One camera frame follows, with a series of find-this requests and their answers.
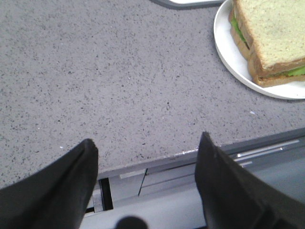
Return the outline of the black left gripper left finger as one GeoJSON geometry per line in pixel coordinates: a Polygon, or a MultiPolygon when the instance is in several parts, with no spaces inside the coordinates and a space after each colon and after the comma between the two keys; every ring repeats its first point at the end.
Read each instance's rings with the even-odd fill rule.
{"type": "Polygon", "coordinates": [[[78,229],[98,174],[98,149],[85,139],[40,172],[0,191],[2,229],[78,229]]]}

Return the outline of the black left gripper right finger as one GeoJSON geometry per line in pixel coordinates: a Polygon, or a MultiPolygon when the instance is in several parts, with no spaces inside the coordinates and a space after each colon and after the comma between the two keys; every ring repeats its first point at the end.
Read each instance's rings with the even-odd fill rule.
{"type": "Polygon", "coordinates": [[[303,229],[305,206],[234,162],[202,133],[195,167],[209,229],[303,229]]]}

